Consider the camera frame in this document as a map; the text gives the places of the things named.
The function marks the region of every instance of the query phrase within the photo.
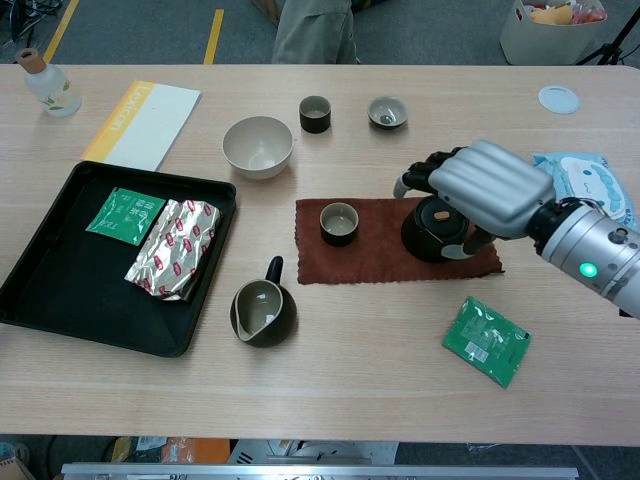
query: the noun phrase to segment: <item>brown cloth mat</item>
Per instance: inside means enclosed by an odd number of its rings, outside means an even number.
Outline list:
[[[319,198],[296,201],[298,282],[379,283],[482,277],[502,272],[495,246],[487,245],[466,260],[427,263],[402,244],[400,229],[421,198]],[[320,235],[320,212],[333,202],[353,206],[358,234],[349,245],[332,247]]]

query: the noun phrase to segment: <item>yellow and white booklet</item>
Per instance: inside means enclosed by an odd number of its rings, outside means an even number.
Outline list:
[[[198,90],[133,82],[82,158],[156,170],[198,98]]]

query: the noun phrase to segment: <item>white lid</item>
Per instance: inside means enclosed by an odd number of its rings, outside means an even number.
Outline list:
[[[553,113],[568,115],[580,108],[580,99],[567,87],[549,85],[538,92],[538,100],[544,108]]]

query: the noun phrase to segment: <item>metal bar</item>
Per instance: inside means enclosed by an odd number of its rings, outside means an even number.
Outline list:
[[[427,467],[427,466],[344,466],[344,465],[180,465],[180,464],[110,464],[71,463],[62,467],[65,480],[99,479],[100,475],[115,478],[135,475],[186,475],[189,480],[198,477],[404,477],[446,479],[504,479],[504,480],[574,480],[575,468],[537,467]]]

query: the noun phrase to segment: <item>green led light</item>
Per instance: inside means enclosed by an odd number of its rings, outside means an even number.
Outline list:
[[[593,263],[585,262],[580,265],[580,273],[587,278],[593,278],[598,275],[598,268]]]

